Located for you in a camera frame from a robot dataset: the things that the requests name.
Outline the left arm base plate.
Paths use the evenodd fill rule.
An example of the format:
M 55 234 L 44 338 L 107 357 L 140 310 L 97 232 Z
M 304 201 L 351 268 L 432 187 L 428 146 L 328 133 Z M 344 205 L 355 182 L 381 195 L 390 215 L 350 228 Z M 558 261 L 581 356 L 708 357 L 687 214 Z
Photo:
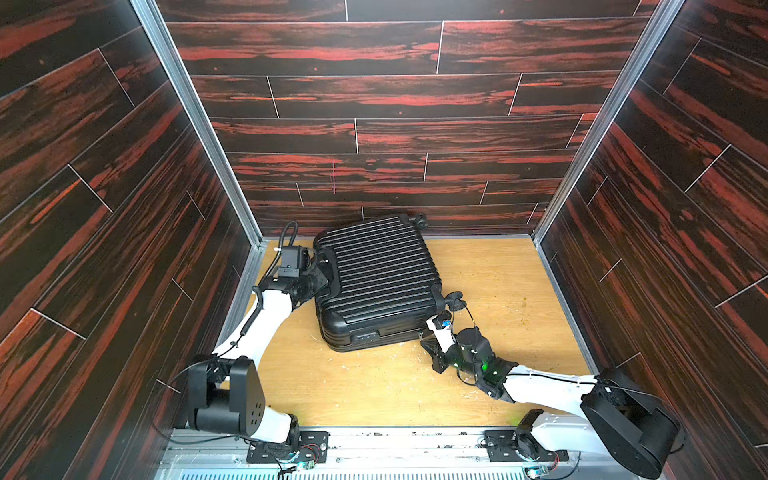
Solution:
M 246 462 L 248 464 L 323 464 L 327 461 L 330 432 L 300 430 L 294 440 L 272 443 L 251 440 Z

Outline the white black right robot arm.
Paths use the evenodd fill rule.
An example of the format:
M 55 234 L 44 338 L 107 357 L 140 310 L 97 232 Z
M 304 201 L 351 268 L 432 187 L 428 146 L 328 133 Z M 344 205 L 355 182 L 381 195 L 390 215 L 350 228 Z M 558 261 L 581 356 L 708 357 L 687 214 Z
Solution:
M 491 457 L 512 452 L 546 471 L 568 452 L 609 456 L 639 477 L 660 477 L 686 435 L 664 401 L 616 368 L 598 375 L 566 375 L 531 369 L 497 356 L 478 329 L 455 333 L 447 320 L 431 319 L 419 337 L 432 367 L 448 368 L 486 396 L 529 410 L 506 437 L 485 440 Z

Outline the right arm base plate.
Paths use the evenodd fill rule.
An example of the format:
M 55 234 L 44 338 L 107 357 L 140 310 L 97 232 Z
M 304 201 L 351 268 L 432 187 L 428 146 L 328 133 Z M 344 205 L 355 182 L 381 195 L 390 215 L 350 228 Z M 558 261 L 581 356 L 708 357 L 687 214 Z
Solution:
M 480 446 L 486 450 L 491 462 L 544 462 L 556 460 L 553 451 L 546 450 L 527 431 L 486 430 Z

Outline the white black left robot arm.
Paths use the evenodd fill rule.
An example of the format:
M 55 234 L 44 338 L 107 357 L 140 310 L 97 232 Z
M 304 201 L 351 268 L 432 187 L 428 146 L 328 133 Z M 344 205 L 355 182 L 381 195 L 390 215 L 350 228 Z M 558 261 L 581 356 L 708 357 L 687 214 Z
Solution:
M 298 419 L 267 405 L 258 366 L 281 324 L 334 280 L 328 260 L 289 260 L 254 288 L 256 302 L 236 331 L 186 370 L 189 427 L 299 449 Z

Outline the black hard-shell suitcase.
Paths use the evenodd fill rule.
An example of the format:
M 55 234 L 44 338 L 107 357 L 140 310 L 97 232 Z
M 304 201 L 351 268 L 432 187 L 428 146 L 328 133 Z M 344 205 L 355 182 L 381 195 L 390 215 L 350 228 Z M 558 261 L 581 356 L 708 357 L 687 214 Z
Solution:
M 327 229 L 313 248 L 327 255 L 329 286 L 315 297 L 320 333 L 337 352 L 415 340 L 446 309 L 442 280 L 422 230 L 405 213 Z

